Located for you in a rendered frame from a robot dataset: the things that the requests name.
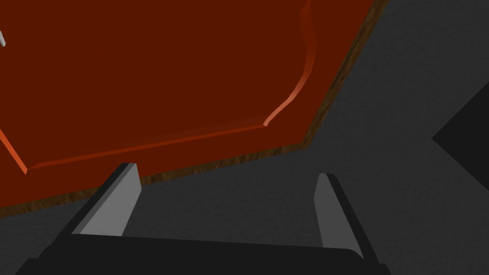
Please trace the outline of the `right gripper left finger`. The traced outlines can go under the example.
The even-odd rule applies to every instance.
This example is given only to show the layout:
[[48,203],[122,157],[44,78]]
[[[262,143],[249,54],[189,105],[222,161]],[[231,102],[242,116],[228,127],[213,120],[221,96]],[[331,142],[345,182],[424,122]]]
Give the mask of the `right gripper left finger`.
[[141,193],[136,163],[127,163],[72,234],[122,236]]

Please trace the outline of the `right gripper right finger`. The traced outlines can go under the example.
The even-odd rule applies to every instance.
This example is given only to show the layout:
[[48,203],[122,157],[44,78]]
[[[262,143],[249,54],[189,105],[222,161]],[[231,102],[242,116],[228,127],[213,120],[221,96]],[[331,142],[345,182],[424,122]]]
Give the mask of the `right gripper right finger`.
[[378,263],[378,257],[334,174],[319,174],[313,201],[323,247],[350,250],[370,264]]

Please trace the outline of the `red panelled door leaf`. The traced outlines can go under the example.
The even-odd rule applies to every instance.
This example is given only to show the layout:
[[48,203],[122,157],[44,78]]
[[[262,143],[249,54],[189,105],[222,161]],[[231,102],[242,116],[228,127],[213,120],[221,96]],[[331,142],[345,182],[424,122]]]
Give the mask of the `red panelled door leaf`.
[[0,0],[0,219],[307,148],[389,0]]

